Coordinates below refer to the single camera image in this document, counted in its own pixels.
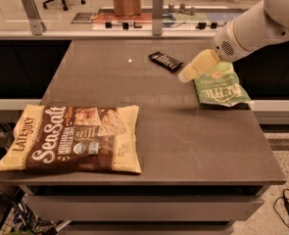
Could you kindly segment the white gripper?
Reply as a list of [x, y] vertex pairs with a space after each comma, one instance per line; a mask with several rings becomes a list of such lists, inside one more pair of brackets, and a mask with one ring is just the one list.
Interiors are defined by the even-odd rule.
[[186, 83], [194, 78], [214, 69], [220, 59], [226, 62], [235, 62], [246, 57], [249, 52], [237, 41], [234, 32], [234, 22], [227, 23], [214, 36], [213, 49], [200, 52], [183, 70], [178, 74], [178, 79]]

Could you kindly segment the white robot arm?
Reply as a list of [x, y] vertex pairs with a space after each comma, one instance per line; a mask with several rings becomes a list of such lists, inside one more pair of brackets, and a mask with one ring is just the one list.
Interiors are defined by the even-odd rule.
[[178, 74], [186, 83], [220, 62], [234, 62], [268, 45], [289, 40], [289, 0], [262, 0], [220, 29], [212, 48], [200, 52]]

